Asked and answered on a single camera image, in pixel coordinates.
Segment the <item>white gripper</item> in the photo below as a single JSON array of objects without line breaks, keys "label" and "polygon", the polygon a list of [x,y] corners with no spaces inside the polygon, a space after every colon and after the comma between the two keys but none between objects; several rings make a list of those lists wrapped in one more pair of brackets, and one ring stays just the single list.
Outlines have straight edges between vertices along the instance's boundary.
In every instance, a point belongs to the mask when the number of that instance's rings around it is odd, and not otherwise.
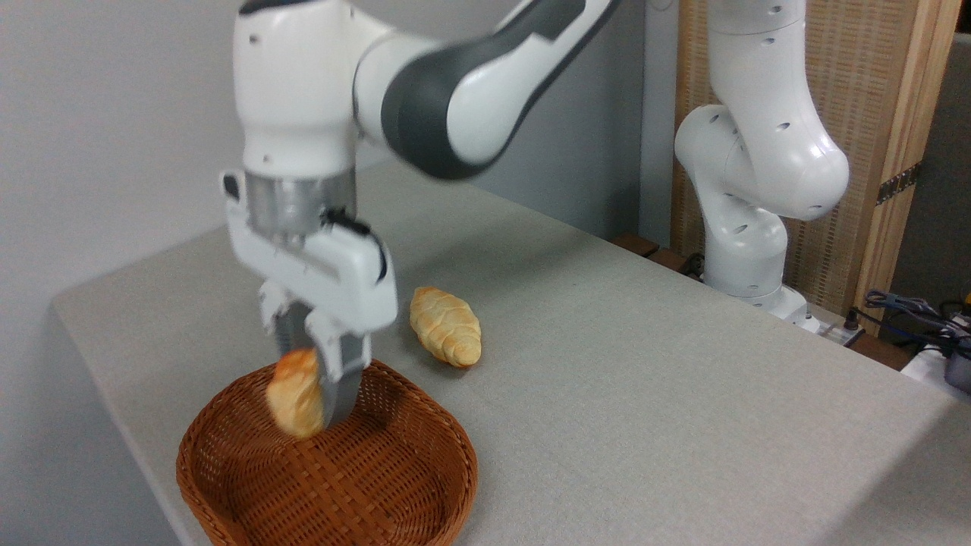
[{"label": "white gripper", "polygon": [[244,180],[240,171],[221,173],[230,244],[240,263],[269,281],[260,287],[260,317],[280,355],[316,347],[325,427],[335,428],[353,412],[372,362],[368,333],[398,316],[391,256],[374,235],[340,222],[327,222],[300,246],[257,233]]}]

